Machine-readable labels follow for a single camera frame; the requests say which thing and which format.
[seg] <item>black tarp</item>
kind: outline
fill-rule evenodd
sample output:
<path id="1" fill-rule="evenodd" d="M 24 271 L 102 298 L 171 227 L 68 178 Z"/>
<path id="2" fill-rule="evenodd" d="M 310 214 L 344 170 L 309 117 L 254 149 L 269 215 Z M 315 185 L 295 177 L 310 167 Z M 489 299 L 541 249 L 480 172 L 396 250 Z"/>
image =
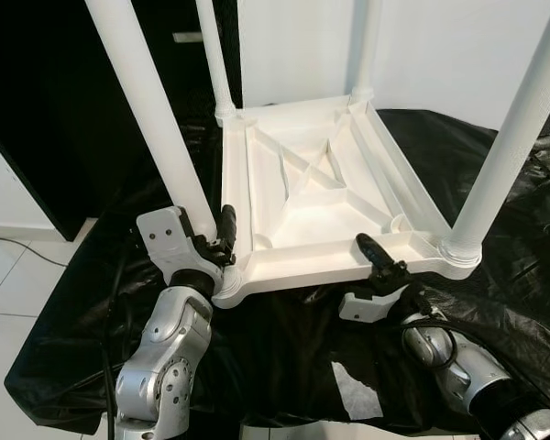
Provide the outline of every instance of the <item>black tarp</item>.
<path id="1" fill-rule="evenodd" d="M 496 133 L 427 111 L 379 114 L 452 224 Z M 221 133 L 211 121 L 184 122 L 186 143 L 216 213 Z M 99 341 L 116 262 L 136 215 L 168 204 L 158 173 L 144 158 L 65 270 L 5 379 L 35 423 L 95 430 L 105 409 Z M 416 278 L 432 304 L 512 362 L 550 403 L 550 137 L 538 141 L 523 166 L 485 240 L 479 268 L 467 280 Z M 127 329 L 135 349 L 163 287 L 146 252 L 133 249 L 120 287 L 124 306 L 112 321 L 115 372 Z M 331 365 L 336 362 L 378 393 L 383 417 L 362 423 L 399 434 L 432 426 L 477 432 L 471 420 L 441 404 L 431 376 L 402 353 L 397 335 L 377 324 L 339 319 L 346 288 L 261 293 L 235 309 L 215 309 L 193 408 L 249 425 L 349 422 Z M 126 311 L 132 312 L 132 325 L 126 324 Z"/>

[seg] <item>white cylindrical leg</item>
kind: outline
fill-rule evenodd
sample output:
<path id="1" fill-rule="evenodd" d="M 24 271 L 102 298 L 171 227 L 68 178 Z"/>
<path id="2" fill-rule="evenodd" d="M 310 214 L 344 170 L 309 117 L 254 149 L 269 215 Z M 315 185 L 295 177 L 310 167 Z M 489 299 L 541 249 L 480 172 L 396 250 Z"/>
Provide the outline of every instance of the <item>white cylindrical leg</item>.
<path id="1" fill-rule="evenodd" d="M 226 67 L 224 65 L 222 48 L 220 47 L 220 36 L 218 35 L 218 26 L 216 24 L 212 0 L 195 0 L 195 3 L 197 4 L 198 17 L 200 18 L 205 58 L 208 59 L 212 87 L 214 88 L 214 97 L 216 100 L 215 116 L 218 125 L 221 127 L 225 119 L 235 115 L 236 109 L 232 102 L 228 78 L 226 77 Z"/>
<path id="2" fill-rule="evenodd" d="M 186 208 L 195 234 L 214 239 L 215 220 L 132 4 L 85 3 L 173 203 Z"/>
<path id="3" fill-rule="evenodd" d="M 367 1 L 367 19 L 365 22 L 365 31 L 363 32 L 360 60 L 358 61 L 357 83 L 350 95 L 351 103 L 366 101 L 373 96 L 371 70 L 373 68 L 373 60 L 375 59 L 377 40 L 379 39 L 381 3 L 381 0 Z"/>
<path id="4" fill-rule="evenodd" d="M 487 235 L 550 114 L 550 20 L 450 236 L 440 246 L 453 265 L 480 261 Z"/>

